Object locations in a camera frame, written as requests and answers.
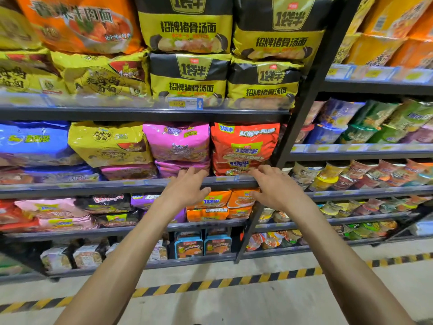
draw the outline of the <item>left hand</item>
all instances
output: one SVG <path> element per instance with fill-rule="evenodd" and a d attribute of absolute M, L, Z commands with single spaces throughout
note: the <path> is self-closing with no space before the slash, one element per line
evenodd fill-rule
<path fill-rule="evenodd" d="M 207 175 L 205 170 L 196 173 L 196 168 L 189 168 L 188 171 L 180 170 L 177 177 L 171 177 L 169 184 L 158 199 L 166 203 L 173 203 L 179 210 L 195 205 L 203 201 L 211 191 L 210 187 L 200 190 L 203 179 Z"/>

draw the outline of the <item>instant noodle bowl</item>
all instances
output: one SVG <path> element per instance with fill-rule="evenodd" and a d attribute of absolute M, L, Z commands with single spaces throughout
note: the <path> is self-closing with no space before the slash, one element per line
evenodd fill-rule
<path fill-rule="evenodd" d="M 51 50 L 132 54 L 141 35 L 130 0 L 17 0 Z"/>
<path fill-rule="evenodd" d="M 338 139 L 340 134 L 346 131 L 346 129 L 347 125 L 342 129 L 334 129 L 322 124 L 316 124 L 304 142 L 306 144 L 316 145 L 333 144 Z"/>
<path fill-rule="evenodd" d="M 316 118 L 317 114 L 319 113 L 324 103 L 326 103 L 326 101 L 313 102 L 313 105 L 311 106 L 306 116 L 304 126 L 309 126 L 311 123 L 313 123 L 314 119 Z"/>
<path fill-rule="evenodd" d="M 337 181 L 338 181 L 338 177 L 330 178 L 330 179 L 316 177 L 313 183 L 308 187 L 308 189 L 311 191 L 325 191 L 331 185 L 335 184 Z"/>
<path fill-rule="evenodd" d="M 343 38 L 340 47 L 338 48 L 337 54 L 335 55 L 334 64 L 341 64 L 343 60 L 349 56 L 350 49 L 356 40 L 361 36 L 361 33 L 347 34 Z"/>
<path fill-rule="evenodd" d="M 191 206 L 194 209 L 224 207 L 230 199 L 231 190 L 211 191 L 199 204 Z"/>
<path fill-rule="evenodd" d="M 389 66 L 428 68 L 433 60 L 433 41 L 409 38 L 394 54 Z"/>
<path fill-rule="evenodd" d="M 279 129 L 279 123 L 257 125 L 215 123 L 210 128 L 216 151 L 214 159 L 217 162 L 266 161 L 278 142 Z"/>
<path fill-rule="evenodd" d="M 362 34 L 350 49 L 345 63 L 360 66 L 384 66 L 403 42 L 404 38 Z"/>
<path fill-rule="evenodd" d="M 210 159 L 205 159 L 202 162 L 155 161 L 155 165 L 158 167 L 161 178 L 170 178 L 177 177 L 180 170 L 187 170 L 189 168 L 205 170 L 209 173 Z"/>
<path fill-rule="evenodd" d="M 101 166 L 99 168 L 108 180 L 123 179 L 156 179 L 158 171 L 153 163 L 120 165 L 120 166 Z"/>
<path fill-rule="evenodd" d="M 320 124 L 332 129 L 347 129 L 347 124 L 365 103 L 351 103 L 330 98 L 322 107 Z"/>
<path fill-rule="evenodd" d="M 406 37 L 431 0 L 377 0 L 361 29 L 366 34 Z"/>
<path fill-rule="evenodd" d="M 349 128 L 343 132 L 339 141 L 342 144 L 363 144 L 381 128 L 365 128 L 356 124 L 349 124 Z"/>
<path fill-rule="evenodd" d="M 298 137 L 295 140 L 295 144 L 301 144 L 304 142 L 305 138 L 307 137 L 308 133 L 314 129 L 314 124 L 310 124 L 308 126 L 303 126 L 302 129 L 299 132 Z"/>
<path fill-rule="evenodd" d="M 381 144 L 395 144 L 404 136 L 407 132 L 399 130 L 388 124 L 382 124 L 381 130 L 377 131 L 367 143 L 381 143 Z"/>
<path fill-rule="evenodd" d="M 219 106 L 226 95 L 230 54 L 150 54 L 150 79 L 155 100 L 178 107 L 177 97 L 194 97 L 198 106 Z"/>
<path fill-rule="evenodd" d="M 251 61 L 234 56 L 227 79 L 229 107 L 290 109 L 294 107 L 302 65 L 288 61 Z"/>
<path fill-rule="evenodd" d="M 143 124 L 153 157 L 157 160 L 202 162 L 209 156 L 209 124 Z"/>
<path fill-rule="evenodd" d="M 0 91 L 61 95 L 68 93 L 48 49 L 0 51 Z"/>
<path fill-rule="evenodd" d="M 232 194 L 227 202 L 228 208 L 253 206 L 256 200 L 251 196 L 252 191 L 259 192 L 260 189 L 232 189 Z"/>
<path fill-rule="evenodd" d="M 51 56 L 70 94 L 150 97 L 146 52 L 116 57 L 52 52 Z"/>
<path fill-rule="evenodd" d="M 346 35 L 354 34 L 358 30 L 373 3 L 375 3 L 375 0 L 361 0 L 349 28 L 347 29 Z"/>
<path fill-rule="evenodd" d="M 388 125 L 398 130 L 413 132 L 431 118 L 433 118 L 433 102 L 405 98 L 403 105 L 392 114 Z"/>
<path fill-rule="evenodd" d="M 153 51 L 229 53 L 233 0 L 135 0 Z"/>
<path fill-rule="evenodd" d="M 75 122 L 69 129 L 68 144 L 93 168 L 153 161 L 142 124 L 138 122 L 118 126 Z"/>
<path fill-rule="evenodd" d="M 399 143 L 428 144 L 433 142 L 433 125 L 425 124 L 415 132 L 409 132 Z"/>
<path fill-rule="evenodd" d="M 0 50 L 39 49 L 41 42 L 15 0 L 0 0 Z"/>
<path fill-rule="evenodd" d="M 381 103 L 376 100 L 368 100 L 365 106 L 358 110 L 350 123 L 365 128 L 377 128 L 400 105 L 400 103 Z"/>
<path fill-rule="evenodd" d="M 333 0 L 236 0 L 234 53 L 310 63 L 322 40 Z"/>

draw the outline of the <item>yellow and black hazard stripe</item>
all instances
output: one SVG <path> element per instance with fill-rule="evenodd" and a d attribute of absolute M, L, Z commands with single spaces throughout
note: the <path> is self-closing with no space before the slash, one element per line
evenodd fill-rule
<path fill-rule="evenodd" d="M 387 258 L 380 260 L 366 261 L 370 268 L 387 267 L 396 264 L 416 262 L 433 259 L 433 252 L 423 254 L 411 254 L 403 257 Z M 309 276 L 322 275 L 322 268 L 302 268 L 298 270 L 280 271 L 277 273 L 263 273 L 260 275 L 233 277 L 224 279 L 204 280 L 200 282 L 191 282 L 183 284 L 161 285 L 154 287 L 142 287 L 136 289 L 133 298 L 144 296 L 155 296 L 172 293 L 184 293 L 192 291 L 209 290 L 223 288 L 229 286 L 247 285 L 255 283 L 272 282 L 276 280 L 302 278 Z M 42 299 L 28 302 L 14 302 L 5 305 L 0 305 L 0 315 L 20 311 L 36 311 L 49 308 L 61 308 L 67 306 L 73 299 L 73 296 L 65 298 Z"/>

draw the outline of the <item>right hand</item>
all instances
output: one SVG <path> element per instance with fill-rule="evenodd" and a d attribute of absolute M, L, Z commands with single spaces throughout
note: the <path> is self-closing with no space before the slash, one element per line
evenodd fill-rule
<path fill-rule="evenodd" d="M 252 191 L 251 196 L 266 207 L 290 215 L 307 203 L 314 204 L 295 180 L 278 168 L 260 165 L 258 169 L 252 169 L 249 174 L 257 180 L 262 190 L 261 193 Z"/>

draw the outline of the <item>floor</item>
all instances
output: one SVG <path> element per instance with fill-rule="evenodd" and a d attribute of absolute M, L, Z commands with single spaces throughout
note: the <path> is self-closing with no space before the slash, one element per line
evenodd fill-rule
<path fill-rule="evenodd" d="M 433 239 L 359 246 L 363 260 L 433 252 Z M 171 285 L 316 267 L 312 253 L 146 270 L 137 287 Z M 433 260 L 374 268 L 414 320 L 433 318 Z M 88 277 L 5 284 L 0 305 L 74 295 Z M 0 315 L 2 325 L 51 325 L 62 308 Z M 347 324 L 324 276 L 132 299 L 119 325 L 232 325 L 268 322 L 299 325 Z"/>

